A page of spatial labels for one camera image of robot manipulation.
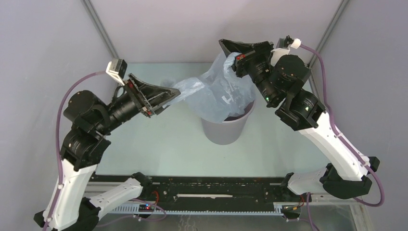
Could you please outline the light blue plastic trash bag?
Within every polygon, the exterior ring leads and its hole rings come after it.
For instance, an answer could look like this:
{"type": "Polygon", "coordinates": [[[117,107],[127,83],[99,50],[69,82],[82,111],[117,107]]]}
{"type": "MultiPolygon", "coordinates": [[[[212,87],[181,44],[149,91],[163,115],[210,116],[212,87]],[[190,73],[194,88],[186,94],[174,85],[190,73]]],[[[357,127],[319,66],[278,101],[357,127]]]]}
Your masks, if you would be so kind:
{"type": "Polygon", "coordinates": [[[221,52],[200,76],[177,83],[163,81],[163,86],[180,91],[180,95],[166,103],[165,107],[184,101],[196,115],[214,123],[243,115],[256,95],[251,78],[248,75],[237,77],[232,70],[238,55],[239,52],[228,56],[221,52]]]}

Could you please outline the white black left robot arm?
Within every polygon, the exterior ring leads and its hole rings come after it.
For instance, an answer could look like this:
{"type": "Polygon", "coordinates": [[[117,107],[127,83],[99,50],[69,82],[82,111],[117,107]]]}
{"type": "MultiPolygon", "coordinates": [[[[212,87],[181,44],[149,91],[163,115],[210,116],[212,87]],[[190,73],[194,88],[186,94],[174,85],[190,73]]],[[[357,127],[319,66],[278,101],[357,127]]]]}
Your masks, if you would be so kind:
{"type": "Polygon", "coordinates": [[[110,141],[107,136],[136,115],[151,117],[180,91],[152,85],[129,74],[115,89],[110,103],[89,90],[68,92],[58,115],[72,122],[63,141],[57,142],[59,176],[47,208],[34,215],[43,230],[90,231],[109,212],[129,200],[147,200],[153,183],[144,174],[132,174],[125,182],[97,196],[86,197],[86,186],[110,141]]]}

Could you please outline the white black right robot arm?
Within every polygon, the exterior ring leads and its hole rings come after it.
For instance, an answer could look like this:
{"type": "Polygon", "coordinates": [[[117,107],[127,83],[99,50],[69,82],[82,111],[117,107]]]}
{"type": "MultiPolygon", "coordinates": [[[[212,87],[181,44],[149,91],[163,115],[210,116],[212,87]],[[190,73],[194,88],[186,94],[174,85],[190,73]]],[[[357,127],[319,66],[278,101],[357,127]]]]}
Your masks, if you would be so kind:
{"type": "Polygon", "coordinates": [[[300,39],[281,38],[277,45],[263,41],[244,43],[219,41],[225,55],[235,53],[232,70],[237,77],[250,77],[268,108],[292,130],[308,138],[328,158],[322,169],[289,173],[280,187],[280,196],[292,201],[305,193],[328,193],[339,199],[367,195],[378,158],[365,156],[337,128],[325,101],[305,90],[310,69],[292,49],[307,49],[300,39]]]}

